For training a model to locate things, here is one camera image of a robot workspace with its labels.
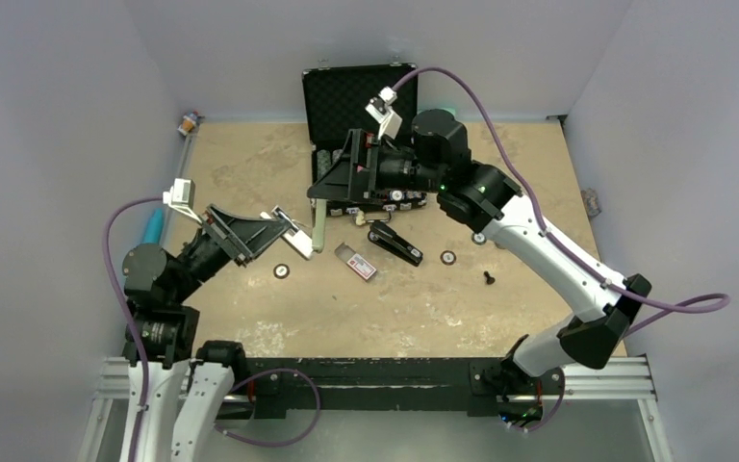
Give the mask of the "black stapler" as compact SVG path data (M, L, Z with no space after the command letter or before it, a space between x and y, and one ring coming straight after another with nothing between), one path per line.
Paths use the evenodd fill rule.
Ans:
M414 267L423 260L422 251L400 237L386 222L374 221L369 228L368 240Z

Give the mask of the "pale green stapler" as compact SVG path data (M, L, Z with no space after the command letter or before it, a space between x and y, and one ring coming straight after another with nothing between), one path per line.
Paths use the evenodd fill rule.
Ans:
M311 231L312 249L316 253L324 250L325 244L325 221L327 218L327 201L325 199L314 199L314 224Z

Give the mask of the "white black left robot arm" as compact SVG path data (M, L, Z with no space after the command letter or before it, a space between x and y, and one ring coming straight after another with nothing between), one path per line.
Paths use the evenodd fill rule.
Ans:
M244 267L296 225L279 215L243 218L214 205L173 255L140 244L124 257L129 409L123 461L193 461L216 429L225 397L262 378L239 342L193 347L200 313L187 300L229 263Z

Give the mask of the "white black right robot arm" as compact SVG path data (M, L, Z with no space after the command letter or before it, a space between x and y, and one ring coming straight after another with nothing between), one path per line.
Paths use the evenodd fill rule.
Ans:
M450 112L416 115L411 140L403 145L351 129L344 152L308 189L309 197L379 203L394 191L435 193L449 218L505 247L569 305L567 318L521 338L507 353L501 377L509 389L523 392L545 372L572 363L606 366L651 283L607 267L541 222L525 189L499 168L472 159L467 128Z

